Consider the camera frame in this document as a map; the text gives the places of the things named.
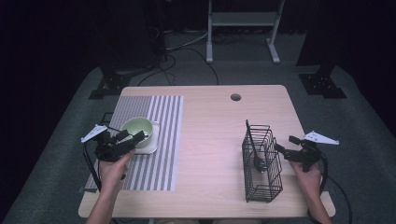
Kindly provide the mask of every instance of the white bowl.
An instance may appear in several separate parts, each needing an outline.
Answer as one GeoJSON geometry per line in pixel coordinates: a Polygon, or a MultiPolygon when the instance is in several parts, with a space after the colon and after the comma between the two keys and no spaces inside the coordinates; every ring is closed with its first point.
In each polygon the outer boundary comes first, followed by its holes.
{"type": "Polygon", "coordinates": [[[143,139],[141,142],[137,143],[135,147],[145,147],[146,145],[149,144],[152,136],[152,123],[149,119],[146,118],[133,118],[127,120],[121,127],[121,130],[127,130],[129,134],[137,134],[140,131],[143,131],[145,133],[146,138],[143,139]]]}

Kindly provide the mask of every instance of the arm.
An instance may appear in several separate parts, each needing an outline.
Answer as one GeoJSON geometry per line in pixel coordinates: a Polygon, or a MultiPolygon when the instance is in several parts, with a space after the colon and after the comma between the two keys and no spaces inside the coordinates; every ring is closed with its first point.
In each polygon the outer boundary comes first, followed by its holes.
{"type": "Polygon", "coordinates": [[[323,224],[332,223],[320,199],[321,174],[317,165],[312,165],[307,173],[303,172],[303,165],[299,162],[290,161],[290,165],[296,173],[312,218],[323,224]]]}
{"type": "Polygon", "coordinates": [[[116,162],[100,162],[99,169],[102,177],[102,189],[98,200],[88,217],[87,224],[110,223],[117,195],[122,189],[121,177],[127,172],[128,167],[126,166],[126,163],[133,155],[134,150],[125,154],[116,162]]]}

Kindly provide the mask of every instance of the table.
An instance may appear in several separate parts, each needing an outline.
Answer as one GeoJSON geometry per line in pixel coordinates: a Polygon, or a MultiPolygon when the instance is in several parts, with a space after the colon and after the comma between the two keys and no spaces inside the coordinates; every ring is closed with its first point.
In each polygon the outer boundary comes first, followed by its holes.
{"type": "MultiPolygon", "coordinates": [[[[304,131],[285,87],[178,86],[128,87],[121,96],[182,95],[184,97],[177,181],[174,190],[122,190],[113,217],[264,218],[305,217],[307,206],[289,163],[283,160],[283,191],[270,203],[245,199],[242,141],[246,119],[270,125],[276,141],[299,149],[289,135],[304,131]],[[234,101],[231,95],[239,94],[234,101]]],[[[85,192],[78,209],[91,212],[99,193],[85,192]]],[[[328,192],[322,201],[330,216],[335,208],[328,192]]]]}

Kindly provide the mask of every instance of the wire basket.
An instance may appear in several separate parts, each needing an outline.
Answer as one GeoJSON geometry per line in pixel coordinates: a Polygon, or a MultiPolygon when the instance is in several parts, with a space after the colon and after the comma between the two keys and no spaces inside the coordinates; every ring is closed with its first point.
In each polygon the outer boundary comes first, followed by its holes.
{"type": "Polygon", "coordinates": [[[282,190],[282,167],[270,126],[249,125],[242,144],[247,202],[271,202],[282,190]]]}

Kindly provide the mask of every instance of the grommet hole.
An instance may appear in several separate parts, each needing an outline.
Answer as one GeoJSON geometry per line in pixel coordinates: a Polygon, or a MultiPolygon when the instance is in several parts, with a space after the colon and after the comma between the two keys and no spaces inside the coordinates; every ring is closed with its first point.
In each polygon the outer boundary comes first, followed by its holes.
{"type": "Polygon", "coordinates": [[[234,101],[240,101],[242,99],[241,95],[234,93],[231,95],[231,99],[234,101]]]}

